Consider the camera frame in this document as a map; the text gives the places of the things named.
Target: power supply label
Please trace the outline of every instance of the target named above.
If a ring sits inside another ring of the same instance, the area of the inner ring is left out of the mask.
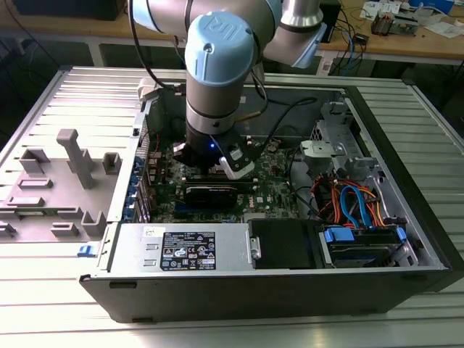
[[[160,267],[162,270],[215,270],[215,233],[165,232]]]

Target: wooden table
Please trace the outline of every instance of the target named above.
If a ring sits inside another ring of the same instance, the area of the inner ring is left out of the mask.
[[[458,65],[464,60],[464,36],[445,38],[424,27],[419,27],[415,36],[373,35],[370,31],[372,21],[360,19],[361,8],[365,1],[340,1],[348,17],[348,22],[355,27],[356,32],[369,36],[363,59],[445,65]],[[453,7],[449,15],[464,17],[464,9]],[[340,13],[339,19],[344,20],[342,13]],[[447,17],[444,21],[453,23],[455,19]],[[347,25],[343,23],[341,26],[347,28]],[[347,49],[347,43],[342,35],[341,31],[335,30],[331,42],[320,45],[319,48],[323,52],[323,58],[319,65],[320,70],[324,66],[330,66],[333,59],[340,57]],[[318,71],[318,73],[324,74],[325,71]]]
[[[10,3],[17,19],[37,39],[55,41],[77,41],[88,44],[96,66],[104,66],[100,51],[101,44],[133,44],[127,15],[122,13],[115,21],[107,22],[89,19],[58,17],[21,16]],[[364,59],[386,60],[396,62],[422,62],[431,64],[458,65],[464,59],[464,36],[445,38],[425,28],[419,28],[415,37],[411,36],[375,36],[370,33],[370,20],[360,20],[363,0],[341,0],[348,21],[358,33],[368,35],[369,42]],[[454,7],[452,16],[463,16],[464,9]],[[0,1],[0,36],[10,38],[27,38],[9,15]],[[143,46],[172,46],[170,37],[138,26],[138,36]],[[318,73],[327,74],[333,60],[343,54],[347,44],[340,31],[336,30],[330,43],[322,43],[317,55],[322,56]]]

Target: black cable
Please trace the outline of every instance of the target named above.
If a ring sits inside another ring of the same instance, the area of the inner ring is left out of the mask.
[[[3,64],[4,64],[3,59],[0,57],[0,65],[3,65]],[[23,99],[23,97],[22,97],[22,95],[20,93],[20,90],[16,87],[15,81],[13,80],[13,77],[9,73],[8,67],[5,66],[4,70],[5,70],[5,73],[7,74],[8,79],[9,79],[9,83],[11,84],[12,90],[16,93],[16,97],[20,101],[20,103],[21,103],[22,107],[24,108],[24,110],[27,110],[28,108],[26,107],[26,102]]]
[[[148,75],[156,82],[158,85],[160,85],[163,88],[166,88],[170,91],[175,91],[175,87],[166,85],[163,83],[159,78],[156,77],[156,75],[152,72],[152,70],[148,67],[148,64],[146,63],[143,55],[142,55],[142,50],[140,47],[140,43],[138,42],[138,36],[137,36],[137,31],[136,31],[136,23],[133,19],[133,0],[128,0],[128,9],[129,9],[129,24],[130,24],[130,31],[132,32],[133,36],[133,42],[136,45],[136,52],[138,55],[138,58],[140,59],[140,63],[144,66],[145,70],[148,72]]]
[[[340,30],[340,31],[345,30],[344,28],[339,28],[339,27],[337,27],[337,26],[335,26],[334,28],[337,29],[337,30]],[[330,71],[330,72],[328,73],[329,76],[332,76],[332,75],[335,73],[335,70],[337,70],[337,69],[339,70],[339,73],[340,73],[340,71],[341,71],[340,64],[341,64],[341,62],[343,62],[343,59],[344,59],[345,56],[347,55],[347,53],[348,53],[348,51],[349,51],[349,47],[350,47],[350,43],[347,42],[347,48],[346,48],[345,51],[343,52],[343,56],[341,56],[339,62],[333,66],[332,71]]]
[[[28,73],[28,77],[29,77],[29,80],[30,80],[31,83],[33,83],[34,85],[36,85],[37,87],[42,88],[42,89],[44,89],[44,88],[46,87],[46,85],[45,85],[45,86],[38,85],[37,82],[35,82],[35,81],[31,78],[30,74],[33,73],[34,75],[36,75],[36,76],[42,78],[44,81],[46,81],[46,84],[47,84],[47,85],[49,84],[49,82],[50,82],[50,79],[49,79],[49,78],[47,78],[47,77],[43,76],[42,74],[40,74],[39,72],[37,72],[37,71],[31,69],[29,65],[28,65],[27,67],[21,66],[20,63],[19,63],[19,60],[22,58],[22,56],[20,56],[20,55],[19,55],[18,53],[16,53],[15,51],[11,51],[11,50],[9,49],[9,47],[8,47],[7,45],[5,45],[5,44],[3,43],[3,41],[1,41],[1,40],[0,40],[0,45],[4,48],[5,51],[8,52],[8,54],[13,54],[13,55],[14,55],[14,58],[16,59],[16,60],[15,60],[15,63],[16,63],[17,68],[18,68],[19,70],[23,71],[23,72],[27,72],[27,73]]]
[[[260,87],[260,90],[261,92],[263,93],[264,95],[264,105],[262,106],[261,110],[260,110],[260,114],[262,114],[264,111],[266,111],[266,109],[268,108],[269,106],[269,98],[268,98],[268,92],[266,91],[266,88],[264,87],[264,85],[262,84],[262,82],[260,81],[260,79],[256,76],[256,74],[254,73],[254,71],[252,70],[251,72],[251,75],[252,75],[252,78],[253,78],[253,82],[254,82],[254,85],[255,87],[258,85]]]
[[[365,9],[363,9],[362,7],[347,7],[347,8],[344,8],[343,10],[345,10],[345,9],[351,9],[351,12],[349,13],[349,16],[353,20],[357,20],[358,22],[362,22],[361,24],[364,24],[367,19],[374,20],[374,18],[369,14],[369,12],[366,11]],[[364,18],[358,18],[358,17],[353,16],[353,12],[357,11],[359,9],[361,10],[361,13],[363,13],[363,11],[365,12],[365,17]]]
[[[301,202],[303,203],[306,207],[309,208],[309,210],[311,211],[311,213],[313,215],[317,215],[318,214],[318,211],[309,203],[307,202],[303,197],[301,197],[297,190],[295,190],[294,186],[293,186],[293,183],[291,181],[291,167],[293,165],[293,162],[295,160],[295,157],[298,153],[298,151],[300,150],[299,147],[297,147],[297,149],[294,151],[293,155],[291,156],[291,161],[290,161],[290,165],[289,165],[289,186],[290,186],[290,191],[295,195],[295,197]]]
[[[281,124],[282,120],[287,116],[287,114],[296,106],[298,106],[302,102],[308,102],[308,104],[313,104],[317,101],[318,99],[313,97],[313,96],[306,96],[305,98],[301,98],[300,100],[297,100],[296,102],[290,104],[285,111],[282,113],[282,115],[277,119],[277,122],[275,122],[274,126],[269,132],[268,137],[264,141],[264,143],[261,145],[261,150],[260,150],[260,155],[268,146],[269,142],[273,139],[274,135],[276,134],[276,131],[278,130],[278,126]]]
[[[150,134],[149,131],[146,131],[145,134],[140,138],[140,140],[138,141],[138,145],[141,146],[143,143],[144,143],[144,140],[146,138],[146,136],[148,136]]]
[[[295,148],[289,147],[287,150],[285,150],[285,171],[284,171],[285,176],[287,176],[289,174],[289,161],[287,160],[289,158],[289,153],[290,153],[290,151],[296,150],[297,147],[295,147]]]
[[[447,70],[447,67],[448,66],[442,66],[442,65],[438,65],[438,64],[435,64],[435,67],[439,70],[439,72],[442,74],[442,75],[446,75],[447,78],[451,79],[452,76],[454,75],[454,71],[452,71],[452,75],[450,75],[450,72],[449,70]]]
[[[297,193],[299,190],[303,190],[303,189],[312,189],[312,186],[300,186],[299,188],[297,188],[295,190],[295,193]]]
[[[355,57],[353,60],[352,60],[352,66],[349,68],[349,70],[353,70],[355,69],[363,60],[363,54],[365,52],[365,46],[363,45],[360,45],[361,47],[361,53],[359,53],[357,55],[357,57]],[[348,62],[346,62],[343,66],[340,65],[340,69],[345,69],[347,66],[348,66]]]
[[[9,8],[9,5],[8,5],[7,0],[3,0],[3,2],[5,3],[5,7],[7,8],[7,11],[8,11],[8,13],[9,13],[9,15],[10,15],[10,16],[12,17],[12,19],[16,22],[16,24],[22,29],[22,31],[24,31],[26,34],[28,34],[28,36],[29,36],[31,39],[33,39],[33,40],[38,44],[38,46],[41,48],[41,50],[50,58],[50,60],[51,60],[57,67],[59,67],[59,64],[58,64],[58,62],[55,60],[55,58],[53,58],[53,57],[51,56],[51,54],[48,53],[48,51],[41,45],[41,43],[38,42],[37,39],[36,39],[31,33],[29,33],[29,31],[28,31],[26,28],[24,28],[24,27],[22,26],[22,24],[20,23],[19,20],[17,20],[17,18],[16,18],[15,15],[13,14],[13,11]]]
[[[185,59],[182,57],[182,54],[179,52],[179,38],[177,36],[174,36],[173,44],[174,44],[174,49],[175,49],[175,53],[177,54],[177,57],[179,57],[179,59],[182,61],[183,66],[187,67]]]
[[[299,135],[300,138],[310,138],[309,136],[305,136],[297,127],[295,127],[294,125],[282,125],[281,127],[277,128],[275,130],[275,132],[279,132],[279,130],[281,129],[284,129],[284,128],[290,128],[292,129],[296,134]]]
[[[355,30],[355,27],[353,27],[353,25],[348,22],[348,17],[347,17],[347,14],[345,13],[345,11],[343,9],[340,9],[341,13],[343,14],[343,16],[345,17],[345,20],[337,20],[337,22],[342,22],[346,25],[348,25],[348,31],[349,33],[351,34],[351,30],[353,30],[353,34],[352,34],[352,37],[356,34],[356,30]]]
[[[190,29],[190,15],[193,4],[194,0],[187,0],[185,15],[183,16],[183,24],[186,26],[186,33],[188,33]]]
[[[461,62],[459,67],[457,68],[456,72],[454,72],[453,76],[451,77],[451,80],[448,83],[448,88],[444,90],[444,93],[440,99],[439,102],[439,107],[438,109],[442,111],[444,107],[450,102],[452,97],[456,94],[456,92],[460,89],[460,78],[459,78],[459,72],[460,70],[464,67],[464,60]]]
[[[259,86],[255,83],[254,84],[254,89],[256,90],[256,93],[258,94],[258,96],[260,96],[261,99],[264,99],[265,96],[262,94]],[[271,103],[271,104],[276,104],[276,105],[283,105],[285,107],[291,105],[291,103],[287,103],[286,101],[280,101],[280,100],[276,100],[276,99],[271,99],[268,97],[268,101]],[[308,102],[302,102],[301,104],[298,104],[299,107],[303,106],[303,105],[309,105],[309,104],[313,104],[312,101],[308,101]]]
[[[9,134],[9,133],[5,132],[5,131],[4,131],[4,130],[2,130],[2,129],[0,129],[0,133],[4,134],[4,135],[5,135],[5,136],[7,136],[8,138],[11,138],[11,137],[12,137],[12,135],[11,135],[11,134]]]

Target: motherboard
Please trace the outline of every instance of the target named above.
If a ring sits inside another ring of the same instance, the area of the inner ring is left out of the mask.
[[[175,161],[170,147],[150,153],[152,222],[245,223],[253,218],[297,218],[297,201],[286,179],[287,154],[285,149],[271,148],[255,162],[250,175],[230,181],[219,165],[201,175],[196,168]],[[222,197],[213,197],[214,204],[190,206],[186,192],[200,190],[202,194],[205,187],[230,188],[236,201],[233,206],[222,207]]]

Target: light blue robot joint cap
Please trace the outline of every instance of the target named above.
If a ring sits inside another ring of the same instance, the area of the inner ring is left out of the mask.
[[[132,0],[133,6],[133,19],[140,25],[150,30],[155,30],[161,33],[156,24],[153,22],[153,18],[150,15],[150,8],[148,7],[147,0]]]
[[[228,86],[248,73],[253,63],[252,29],[229,12],[198,16],[188,29],[186,66],[206,86]]]

